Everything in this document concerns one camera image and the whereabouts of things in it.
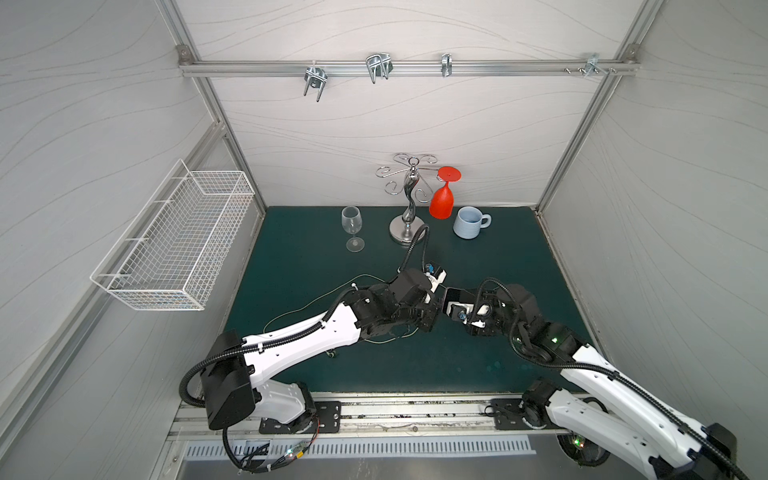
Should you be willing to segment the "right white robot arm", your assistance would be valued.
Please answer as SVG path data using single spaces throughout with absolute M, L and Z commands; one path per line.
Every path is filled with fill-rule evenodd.
M 522 286 L 487 278 L 473 292 L 449 288 L 442 310 L 472 334 L 505 335 L 519 358 L 586 392 L 579 398 L 539 379 L 522 397 L 530 427 L 564 429 L 561 446 L 574 461 L 593 445 L 648 479 L 746 478 L 730 430 L 704 425 L 632 381 L 570 328 L 547 320 Z

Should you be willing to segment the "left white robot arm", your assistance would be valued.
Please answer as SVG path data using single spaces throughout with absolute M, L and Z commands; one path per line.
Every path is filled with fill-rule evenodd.
M 437 288 L 446 277 L 422 261 L 401 264 L 390 281 L 345 288 L 323 313 L 288 327 L 241 337 L 220 334 L 207 357 L 181 378 L 181 400 L 206 411 L 208 426 L 224 430 L 250 415 L 289 431 L 305 430 L 317 413 L 308 387 L 281 383 L 282 371 L 320 353 L 381 337 L 401 326 L 428 331 L 438 315 Z

